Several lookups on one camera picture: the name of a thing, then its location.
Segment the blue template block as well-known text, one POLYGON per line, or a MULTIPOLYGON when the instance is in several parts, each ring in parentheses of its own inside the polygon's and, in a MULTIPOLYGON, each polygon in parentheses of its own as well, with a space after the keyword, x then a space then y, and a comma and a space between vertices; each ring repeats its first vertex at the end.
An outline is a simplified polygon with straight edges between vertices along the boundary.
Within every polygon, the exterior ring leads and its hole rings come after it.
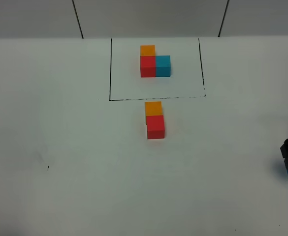
POLYGON ((156 77, 171 76, 171 59, 170 56, 156 56, 156 77))

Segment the red template block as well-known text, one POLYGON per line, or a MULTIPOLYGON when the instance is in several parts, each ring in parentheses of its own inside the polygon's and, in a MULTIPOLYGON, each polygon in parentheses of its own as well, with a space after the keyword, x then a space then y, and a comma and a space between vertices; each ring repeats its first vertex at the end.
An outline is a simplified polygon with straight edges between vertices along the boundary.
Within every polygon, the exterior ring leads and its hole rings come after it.
POLYGON ((140 76, 141 78, 153 78, 156 76, 156 57, 140 57, 140 76))

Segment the orange template block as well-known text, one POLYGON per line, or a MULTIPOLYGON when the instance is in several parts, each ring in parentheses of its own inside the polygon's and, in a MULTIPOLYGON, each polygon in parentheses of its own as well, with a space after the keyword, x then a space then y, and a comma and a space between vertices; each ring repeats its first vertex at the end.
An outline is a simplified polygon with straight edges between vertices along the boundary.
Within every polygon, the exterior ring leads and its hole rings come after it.
POLYGON ((156 55, 155 45, 141 45, 140 56, 141 57, 152 57, 156 55))

